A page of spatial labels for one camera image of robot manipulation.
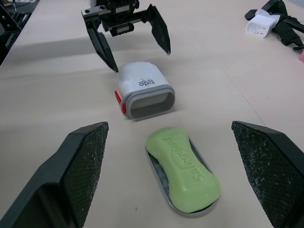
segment white power adapter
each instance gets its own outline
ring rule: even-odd
[[[245,32],[264,38],[276,26],[276,23],[274,18],[256,15],[247,23]]]
[[[148,62],[129,63],[118,75],[121,97],[115,96],[122,113],[132,119],[143,119],[170,110],[175,91],[160,70]]]

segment black clamp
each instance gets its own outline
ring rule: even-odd
[[[155,6],[134,13],[139,8],[138,0],[99,1],[95,7],[82,11],[85,25],[97,54],[114,71],[118,72],[111,49],[103,33],[98,32],[100,24],[104,30],[110,31],[113,37],[134,30],[134,23],[150,22],[152,34],[157,43],[169,55],[171,53],[170,38],[167,26]]]

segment soap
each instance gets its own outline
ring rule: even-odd
[[[219,198],[219,181],[193,153],[185,129],[169,127],[152,133],[146,149],[164,169],[170,200],[178,210],[192,213]]]

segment container lid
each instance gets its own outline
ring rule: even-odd
[[[170,85],[134,92],[127,99],[126,115],[132,119],[151,117],[170,110],[174,102],[175,92]]]

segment wooden table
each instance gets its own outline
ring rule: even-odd
[[[85,227],[270,228],[243,168],[233,120],[286,133],[304,150],[304,64],[276,35],[244,34],[244,14],[265,0],[154,0],[172,54],[149,24],[107,38],[118,67],[155,64],[176,92],[172,112],[125,119],[114,96],[116,74],[95,53],[80,10],[83,0],[42,0],[0,68],[0,217],[38,166],[81,126],[109,122],[101,177]],[[146,9],[150,1],[141,1]],[[286,3],[304,20],[304,10]],[[167,204],[144,150],[145,139],[182,126],[218,177],[222,195],[201,218]]]

